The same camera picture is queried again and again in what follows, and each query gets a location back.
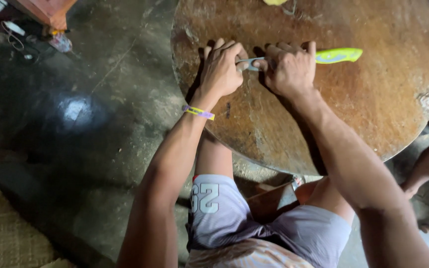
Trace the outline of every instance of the concrete floor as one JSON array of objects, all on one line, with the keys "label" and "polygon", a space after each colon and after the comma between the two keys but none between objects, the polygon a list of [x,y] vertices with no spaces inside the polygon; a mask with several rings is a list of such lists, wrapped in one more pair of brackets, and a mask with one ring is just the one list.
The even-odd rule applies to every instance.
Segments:
[{"label": "concrete floor", "polygon": [[[79,0],[68,14],[74,52],[48,50],[36,64],[0,43],[0,147],[30,153],[29,164],[0,164],[0,185],[82,264],[113,266],[132,190],[181,115],[170,51],[175,7],[175,0]],[[387,162],[399,182],[428,145],[429,135],[419,137]],[[233,162],[245,196],[258,182],[286,179]],[[181,266],[188,182],[176,205]],[[419,222],[429,222],[429,183],[412,203]],[[366,267],[357,220],[339,267]]]}]

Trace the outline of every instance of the wooden tabletop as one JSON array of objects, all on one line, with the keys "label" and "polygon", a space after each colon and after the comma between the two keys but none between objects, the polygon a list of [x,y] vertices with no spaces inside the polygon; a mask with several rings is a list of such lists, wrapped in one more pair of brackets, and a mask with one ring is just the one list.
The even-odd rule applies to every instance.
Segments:
[{"label": "wooden tabletop", "polygon": [[[314,85],[334,113],[382,160],[410,144],[429,119],[429,0],[180,0],[172,30],[175,75],[192,93],[199,48],[241,42],[250,58],[268,43],[315,40],[318,50],[364,50],[355,62],[317,64]],[[278,171],[325,174],[310,131],[285,100],[245,71],[206,129],[233,151]]]}]

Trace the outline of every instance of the fabric bracelet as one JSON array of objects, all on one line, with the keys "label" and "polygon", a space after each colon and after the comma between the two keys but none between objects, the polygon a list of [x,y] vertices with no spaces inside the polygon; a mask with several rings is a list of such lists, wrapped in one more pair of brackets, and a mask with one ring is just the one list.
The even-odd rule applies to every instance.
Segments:
[{"label": "fabric bracelet", "polygon": [[202,117],[206,117],[206,118],[208,118],[210,120],[213,120],[214,117],[215,117],[215,115],[212,114],[212,113],[205,112],[205,111],[203,111],[201,109],[194,108],[194,107],[191,107],[189,105],[183,106],[183,112],[196,114],[196,115],[199,115],[199,116],[202,116]]}]

